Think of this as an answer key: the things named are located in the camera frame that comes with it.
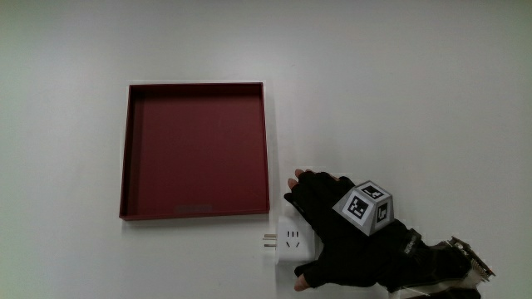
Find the white cube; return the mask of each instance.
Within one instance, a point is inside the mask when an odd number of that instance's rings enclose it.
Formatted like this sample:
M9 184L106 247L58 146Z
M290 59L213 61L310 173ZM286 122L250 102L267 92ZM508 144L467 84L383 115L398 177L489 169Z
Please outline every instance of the white cube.
M394 220L392 195L372 181L353 187L332 209L367 236Z

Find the power plug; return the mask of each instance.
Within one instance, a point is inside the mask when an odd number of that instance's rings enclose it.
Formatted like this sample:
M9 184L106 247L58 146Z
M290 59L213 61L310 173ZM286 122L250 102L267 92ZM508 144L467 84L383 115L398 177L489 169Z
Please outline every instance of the power plug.
M316 257L316 238L313 229L303 218L280 216L277 234L264 235L265 240L275 240L275 262L311 262Z

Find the gloved hand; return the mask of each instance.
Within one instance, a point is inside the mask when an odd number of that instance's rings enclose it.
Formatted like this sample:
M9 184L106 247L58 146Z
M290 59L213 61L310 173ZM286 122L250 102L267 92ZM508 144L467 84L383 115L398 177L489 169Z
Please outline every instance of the gloved hand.
M396 221L371 237L355 228L332 209L354 183L327 173L297 169L298 181L288 180L291 193L284 195L312 226L323 242L318 260L295 269L294 289L302 291L325 283L370 287L386 272L406 227Z

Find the red tray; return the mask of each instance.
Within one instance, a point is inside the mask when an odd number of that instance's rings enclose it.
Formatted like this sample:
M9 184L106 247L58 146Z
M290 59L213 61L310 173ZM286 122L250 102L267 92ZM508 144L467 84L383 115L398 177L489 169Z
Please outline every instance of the red tray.
M120 218L269 211L262 83L129 92Z

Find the metal connector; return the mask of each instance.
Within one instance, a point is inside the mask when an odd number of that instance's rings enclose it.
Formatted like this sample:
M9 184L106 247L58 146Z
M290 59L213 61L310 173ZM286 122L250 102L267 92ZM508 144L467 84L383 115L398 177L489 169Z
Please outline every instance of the metal connector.
M458 248L464 256L470 259L472 267L482 276L485 281L489 281L490 276L495 276L495 273L486 265L478 255L471 249L471 246L460 240L459 238L451 237L447 241L452 247Z

